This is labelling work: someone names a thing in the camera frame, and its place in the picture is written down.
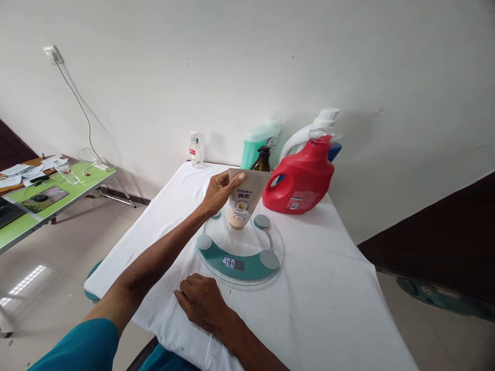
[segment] green table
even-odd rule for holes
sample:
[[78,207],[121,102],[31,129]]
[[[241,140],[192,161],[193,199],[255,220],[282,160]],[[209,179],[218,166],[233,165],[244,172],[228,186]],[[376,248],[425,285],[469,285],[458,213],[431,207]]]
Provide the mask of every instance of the green table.
[[[89,194],[91,191],[98,189],[106,179],[114,177],[117,171],[103,171],[98,168],[92,167],[89,171],[90,176],[85,176],[83,175],[83,171],[89,165],[90,163],[87,162],[77,162],[70,167],[71,170],[81,180],[79,184],[71,185],[66,181],[60,184],[56,184],[59,180],[62,179],[62,176],[56,173],[53,175],[53,179],[50,179],[46,182],[47,184],[41,184],[37,187],[31,185],[30,187],[22,188],[18,191],[3,196],[5,199],[10,198],[10,200],[14,200],[20,203],[53,186],[57,186],[58,188],[61,188],[69,193],[67,196],[55,202],[53,205],[50,205],[46,209],[40,211],[38,214],[35,214],[37,218],[33,217],[30,214],[24,214],[0,229],[0,254],[10,249],[13,245],[21,241],[23,238],[29,236],[38,228],[47,224],[63,210]],[[114,180],[118,185],[120,185],[115,177]],[[134,203],[130,200],[127,192],[124,189],[123,191],[124,194],[127,196],[127,199],[129,200],[129,204],[134,205]]]

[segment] left hand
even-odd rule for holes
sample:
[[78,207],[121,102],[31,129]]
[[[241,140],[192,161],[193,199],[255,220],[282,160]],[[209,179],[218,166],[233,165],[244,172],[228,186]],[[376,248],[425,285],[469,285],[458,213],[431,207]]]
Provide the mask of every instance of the left hand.
[[218,339],[235,336],[239,316],[223,300],[214,278],[194,273],[180,283],[180,290],[174,294],[189,321]]
[[238,187],[246,178],[246,173],[237,174],[230,182],[228,181],[228,170],[213,175],[210,178],[206,196],[200,207],[209,216],[213,216],[225,205],[232,190]]

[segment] door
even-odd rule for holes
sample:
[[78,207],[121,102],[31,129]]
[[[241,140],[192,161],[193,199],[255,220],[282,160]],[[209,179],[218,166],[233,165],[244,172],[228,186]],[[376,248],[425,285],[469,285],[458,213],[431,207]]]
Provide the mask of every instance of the door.
[[0,120],[0,171],[39,156]]
[[380,270],[495,302],[495,173],[358,248]]

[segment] floor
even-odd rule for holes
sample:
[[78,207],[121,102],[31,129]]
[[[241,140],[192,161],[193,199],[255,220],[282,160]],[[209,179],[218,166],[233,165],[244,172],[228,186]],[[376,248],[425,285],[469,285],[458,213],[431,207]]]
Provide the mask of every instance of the floor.
[[[0,339],[4,370],[25,370],[47,353],[88,313],[93,304],[83,283],[144,211],[108,199],[83,199],[0,256],[0,293],[20,282],[23,300],[0,306],[0,328],[15,331]],[[404,293],[395,278],[378,273],[385,299],[412,356],[422,371],[495,369],[495,324],[423,304]],[[130,323],[113,363],[126,370],[153,336]]]

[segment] paper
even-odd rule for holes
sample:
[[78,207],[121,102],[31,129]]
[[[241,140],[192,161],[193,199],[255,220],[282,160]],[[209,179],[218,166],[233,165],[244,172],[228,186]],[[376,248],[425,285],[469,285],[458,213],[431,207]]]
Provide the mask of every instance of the paper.
[[12,175],[16,175],[16,174],[20,173],[22,170],[26,170],[28,167],[30,167],[30,166],[25,165],[25,164],[17,164],[16,166],[2,170],[0,173],[12,176]]
[[11,187],[11,186],[16,186],[21,182],[21,175],[17,174],[11,177],[8,177],[7,179],[0,180],[0,188],[3,187]]
[[31,181],[33,179],[36,179],[36,178],[39,178],[40,176],[44,176],[45,173],[40,171],[40,172],[37,172],[35,174],[32,174],[29,178],[25,178],[24,175],[23,175],[23,179],[22,179],[22,184],[25,186],[25,187],[28,187],[28,186],[31,186],[32,183]]
[[43,162],[43,170],[49,170],[51,168],[55,168],[55,164],[54,164],[55,160],[58,160],[59,163],[67,163],[69,158],[67,157],[66,159],[60,159],[60,157],[57,157],[57,156],[47,158],[46,160],[41,161],[41,162]]
[[55,160],[60,159],[60,157],[62,157],[62,155],[54,155],[54,156],[48,157],[47,159],[41,160],[41,163],[44,163],[44,164],[53,163]]
[[39,166],[35,166],[32,169],[29,169],[28,171],[23,172],[21,175],[23,178],[33,178],[34,175],[43,171],[43,167],[44,167],[43,164],[41,164]]

